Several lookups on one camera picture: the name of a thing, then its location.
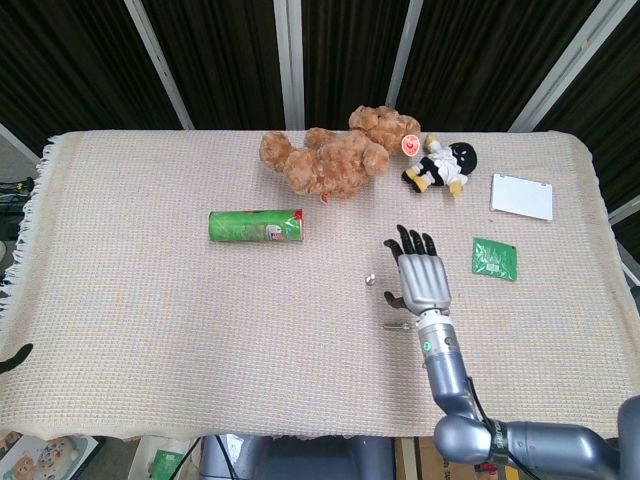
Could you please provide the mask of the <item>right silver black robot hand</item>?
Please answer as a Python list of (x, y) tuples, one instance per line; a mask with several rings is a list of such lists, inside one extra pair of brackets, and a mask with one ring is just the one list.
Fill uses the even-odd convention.
[(433, 238), (427, 234), (396, 226), (400, 241), (387, 239), (396, 262), (401, 295), (384, 292), (384, 298), (394, 309), (406, 309), (416, 316), (429, 310), (447, 312), (451, 305), (451, 292), (444, 264), (437, 254)]

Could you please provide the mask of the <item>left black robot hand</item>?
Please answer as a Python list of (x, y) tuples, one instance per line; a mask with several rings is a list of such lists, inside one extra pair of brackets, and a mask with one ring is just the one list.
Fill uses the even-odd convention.
[(24, 344), (12, 357), (0, 362), (0, 373), (4, 374), (20, 366), (33, 350), (33, 344)]

